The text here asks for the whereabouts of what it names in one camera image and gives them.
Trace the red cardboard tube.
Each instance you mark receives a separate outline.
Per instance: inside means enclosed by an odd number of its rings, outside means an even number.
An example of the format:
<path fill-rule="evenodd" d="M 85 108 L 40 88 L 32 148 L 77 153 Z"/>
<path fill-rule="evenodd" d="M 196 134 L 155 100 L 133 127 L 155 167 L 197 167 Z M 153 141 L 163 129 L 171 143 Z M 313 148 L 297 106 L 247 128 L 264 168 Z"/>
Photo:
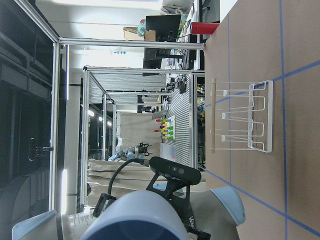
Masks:
<path fill-rule="evenodd" d="M 190 33 L 192 35 L 212 35 L 220 23 L 192 22 Z"/>

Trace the light blue plastic cup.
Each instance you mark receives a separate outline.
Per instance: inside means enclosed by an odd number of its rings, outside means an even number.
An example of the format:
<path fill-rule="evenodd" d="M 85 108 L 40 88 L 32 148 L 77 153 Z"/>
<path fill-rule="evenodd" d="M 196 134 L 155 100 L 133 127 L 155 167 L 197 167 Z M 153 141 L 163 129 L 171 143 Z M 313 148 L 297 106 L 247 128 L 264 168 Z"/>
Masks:
<path fill-rule="evenodd" d="M 103 211 L 82 240 L 188 240 L 190 237 L 174 208 L 160 195 L 128 193 Z"/>

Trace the black monitor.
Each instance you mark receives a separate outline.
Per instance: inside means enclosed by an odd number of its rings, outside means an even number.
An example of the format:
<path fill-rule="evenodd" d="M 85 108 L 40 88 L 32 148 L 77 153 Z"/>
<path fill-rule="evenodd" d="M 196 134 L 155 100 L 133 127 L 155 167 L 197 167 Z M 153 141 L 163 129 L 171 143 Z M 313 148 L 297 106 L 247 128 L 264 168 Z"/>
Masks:
<path fill-rule="evenodd" d="M 146 16 L 146 30 L 155 31 L 157 42 L 175 42 L 181 21 L 180 14 Z"/>

